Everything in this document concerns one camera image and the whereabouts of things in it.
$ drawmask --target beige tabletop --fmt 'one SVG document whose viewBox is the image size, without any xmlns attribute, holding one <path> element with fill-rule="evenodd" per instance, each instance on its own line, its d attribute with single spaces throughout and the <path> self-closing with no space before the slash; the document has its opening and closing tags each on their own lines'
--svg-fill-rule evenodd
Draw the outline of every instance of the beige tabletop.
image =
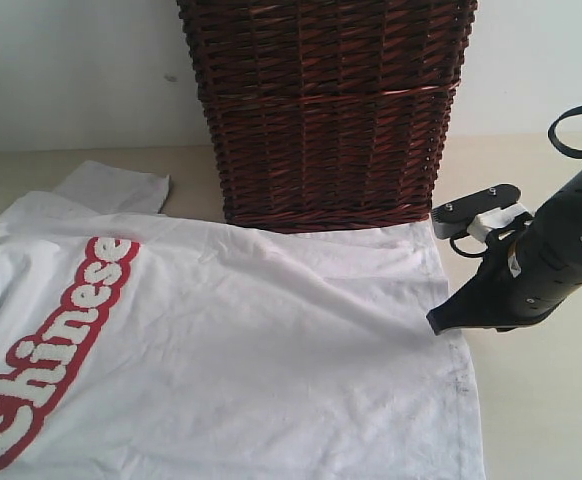
<svg viewBox="0 0 582 480">
<path fill-rule="evenodd" d="M 571 141 L 582 145 L 582 134 Z M 50 190 L 84 160 L 170 174 L 164 212 L 222 221 L 210 147 L 0 154 L 0 212 L 30 190 Z M 581 164 L 542 135 L 452 138 L 435 191 L 437 203 L 499 183 L 523 191 L 531 210 Z M 477 261 L 440 251 L 452 289 Z M 582 289 L 541 325 L 506 334 L 467 331 L 478 378 L 490 480 L 582 479 Z"/>
</svg>

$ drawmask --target white t-shirt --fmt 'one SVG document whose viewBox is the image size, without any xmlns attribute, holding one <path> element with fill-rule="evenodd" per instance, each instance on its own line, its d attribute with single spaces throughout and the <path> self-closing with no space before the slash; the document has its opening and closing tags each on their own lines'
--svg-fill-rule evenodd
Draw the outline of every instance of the white t-shirt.
<svg viewBox="0 0 582 480">
<path fill-rule="evenodd" d="M 429 225 L 0 216 L 0 479 L 482 479 Z"/>
</svg>

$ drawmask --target woven texture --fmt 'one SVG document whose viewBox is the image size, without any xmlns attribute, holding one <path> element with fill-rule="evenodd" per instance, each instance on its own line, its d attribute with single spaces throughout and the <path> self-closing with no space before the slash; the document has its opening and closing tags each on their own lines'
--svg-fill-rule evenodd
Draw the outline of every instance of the woven texture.
<svg viewBox="0 0 582 480">
<path fill-rule="evenodd" d="M 422 220 L 475 0 L 178 0 L 229 223 Z"/>
</svg>

